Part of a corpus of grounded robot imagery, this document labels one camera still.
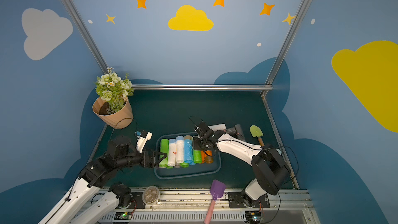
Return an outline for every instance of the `black cable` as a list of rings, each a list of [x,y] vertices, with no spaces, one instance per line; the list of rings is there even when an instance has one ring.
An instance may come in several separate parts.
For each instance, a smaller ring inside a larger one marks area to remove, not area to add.
[[[205,150],[203,150],[203,152],[206,154],[206,156],[208,156],[208,157],[213,157],[213,155],[207,154]]]
[[[92,206],[93,201],[94,201],[94,197],[96,197],[97,195],[104,195],[104,194],[103,194],[103,193],[97,193],[97,194],[95,194],[95,195],[93,196],[93,198],[91,199],[90,206]]]
[[[47,224],[47,223],[51,220],[51,218],[54,217],[55,214],[62,208],[62,206],[63,206],[67,201],[70,201],[70,200],[71,200],[70,195],[72,194],[73,187],[74,187],[74,183],[73,183],[73,185],[72,185],[72,188],[70,189],[70,192],[69,192],[68,197],[65,198],[64,202],[63,202],[63,203],[61,204],[61,206],[57,209],[57,211],[55,211],[55,213],[52,214],[52,216],[51,216],[44,224]]]
[[[218,140],[216,143],[222,142],[222,141],[235,141],[235,142],[237,142],[237,143],[240,143],[240,144],[242,144],[242,145],[244,145],[244,146],[246,146],[246,147],[248,147],[248,148],[250,148],[250,149],[252,149],[252,150],[256,150],[256,151],[261,151],[261,150],[267,151],[267,150],[270,150],[270,149],[289,148],[289,149],[293,152],[293,155],[295,156],[296,164],[297,164],[297,171],[296,171],[295,175],[294,175],[290,180],[288,180],[288,181],[282,183],[282,185],[284,185],[284,184],[286,184],[286,183],[292,181],[294,178],[296,178],[296,175],[297,175],[297,173],[299,172],[299,161],[297,160],[296,153],[295,153],[295,152],[293,151],[293,149],[292,149],[291,147],[289,147],[289,146],[270,147],[270,148],[266,148],[266,149],[264,149],[264,148],[261,148],[261,149],[254,149],[253,147],[250,147],[250,146],[248,146],[248,145],[245,145],[245,144],[242,143],[242,142],[239,142],[239,141],[236,141],[236,140],[231,140],[231,139]]]
[[[288,183],[288,182],[290,182],[290,181],[292,181],[294,178],[296,178],[296,176],[297,176],[297,173],[299,172],[299,161],[297,160],[297,156],[296,156],[296,153],[293,151],[293,149],[292,148],[290,148],[289,146],[280,146],[279,148],[283,148],[283,147],[285,147],[285,148],[289,148],[292,152],[293,152],[293,155],[295,156],[295,159],[296,159],[296,164],[297,164],[297,171],[296,171],[296,173],[295,173],[295,175],[290,179],[290,180],[288,180],[288,181],[286,181],[286,182],[284,182],[282,185],[284,185],[284,184],[286,184],[286,183]],[[269,150],[269,149],[277,149],[278,147],[271,147],[271,148],[267,148],[267,149],[264,149],[264,150]]]
[[[267,221],[267,222],[260,222],[259,224],[266,224],[266,223],[270,223],[271,221],[273,221],[273,220],[275,219],[276,215],[277,215],[277,214],[278,214],[278,212],[279,212],[279,208],[281,207],[281,196],[279,195],[279,192],[278,192],[278,196],[279,196],[279,207],[278,207],[278,210],[276,211],[276,213],[275,213],[274,217],[272,217],[272,219],[271,219],[271,220],[269,220],[269,221]]]
[[[111,132],[111,136],[109,137],[109,140],[111,140],[112,135],[113,135],[113,132],[115,131],[117,125],[118,125],[120,122],[122,122],[123,120],[125,120],[125,119],[131,119],[131,120],[133,120],[133,121],[135,122],[135,132],[137,131],[137,129],[138,129],[138,123],[137,123],[134,119],[132,119],[132,118],[124,118],[124,119],[122,119],[121,121],[117,122],[116,125],[115,125],[115,127],[113,127],[113,130],[112,130],[112,132]]]

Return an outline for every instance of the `pink handle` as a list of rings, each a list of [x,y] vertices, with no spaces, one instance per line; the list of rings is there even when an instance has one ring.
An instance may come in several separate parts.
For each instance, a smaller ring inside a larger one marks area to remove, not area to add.
[[[209,224],[210,223],[211,217],[213,215],[213,209],[214,209],[214,205],[215,204],[216,204],[216,201],[212,200],[211,204],[210,204],[210,208],[207,211],[207,215],[206,215],[206,218],[205,218],[205,224]]]

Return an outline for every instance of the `yellow star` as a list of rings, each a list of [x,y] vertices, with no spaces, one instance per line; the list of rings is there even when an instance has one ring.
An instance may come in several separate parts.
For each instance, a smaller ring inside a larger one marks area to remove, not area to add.
[[[289,23],[289,25],[290,25],[290,22],[291,22],[291,20],[293,19],[293,18],[295,18],[296,16],[291,16],[290,15],[290,12],[289,13],[287,13],[287,18],[285,19],[285,20],[283,20],[282,22],[288,22]]]
[[[113,21],[113,19],[114,19],[115,17],[110,17],[110,16],[108,16],[108,14],[107,14],[106,16],[108,17],[107,22],[112,22],[113,24],[115,24],[115,22]]]
[[[137,0],[137,2],[138,2],[137,9],[138,8],[146,9],[147,7],[145,6],[145,1],[147,1],[147,0]]]
[[[267,5],[266,3],[264,3],[264,8],[263,11],[260,13],[260,16],[262,14],[267,14],[268,16],[271,14],[271,9],[272,7],[274,7],[275,5]]]
[[[214,2],[213,6],[216,5],[221,5],[222,7],[224,7],[224,0],[216,0],[216,2]]]

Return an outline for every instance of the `white roll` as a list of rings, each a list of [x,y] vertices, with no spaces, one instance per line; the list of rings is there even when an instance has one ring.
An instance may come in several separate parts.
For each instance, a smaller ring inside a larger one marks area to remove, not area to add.
[[[176,165],[176,140],[169,139],[169,154],[167,155],[167,166],[174,167]]]
[[[209,126],[209,128],[212,129],[214,132],[218,131],[218,130],[225,130],[226,129],[225,124],[217,124],[217,125],[214,125],[214,126]]]
[[[184,162],[184,137],[177,137],[177,145],[176,145],[176,162],[183,163]]]

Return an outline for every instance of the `brown paper flower pot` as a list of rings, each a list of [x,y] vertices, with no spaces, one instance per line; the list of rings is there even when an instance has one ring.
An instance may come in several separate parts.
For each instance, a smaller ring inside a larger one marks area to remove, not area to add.
[[[113,128],[115,128],[117,122],[121,121],[122,119],[133,118],[132,109],[128,98],[126,105],[120,111],[115,112],[114,114],[111,115],[99,115],[98,113],[100,112],[100,109],[105,102],[106,101],[102,100],[101,97],[98,97],[93,104],[93,112],[97,114],[97,116],[100,117],[100,119],[105,121],[105,123],[112,126]],[[131,122],[132,119],[125,119],[122,122],[118,123],[116,129],[122,129],[128,126]]]

